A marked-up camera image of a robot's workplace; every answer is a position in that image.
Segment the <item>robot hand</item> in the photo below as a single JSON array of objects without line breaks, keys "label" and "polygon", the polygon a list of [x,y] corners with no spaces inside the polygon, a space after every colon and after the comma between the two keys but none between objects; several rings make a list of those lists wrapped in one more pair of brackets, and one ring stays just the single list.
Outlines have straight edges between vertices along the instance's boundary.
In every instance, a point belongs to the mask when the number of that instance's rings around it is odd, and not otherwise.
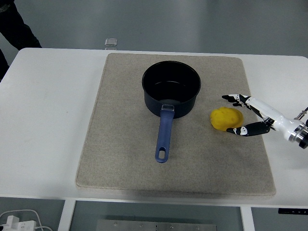
[{"label": "robot hand", "polygon": [[273,107],[251,96],[229,94],[223,95],[222,98],[232,103],[233,106],[245,107],[262,118],[260,122],[227,128],[226,131],[229,133],[251,137],[268,133],[273,129],[281,132],[286,140],[295,142],[299,138],[299,132],[305,127],[299,120],[288,119]]}]

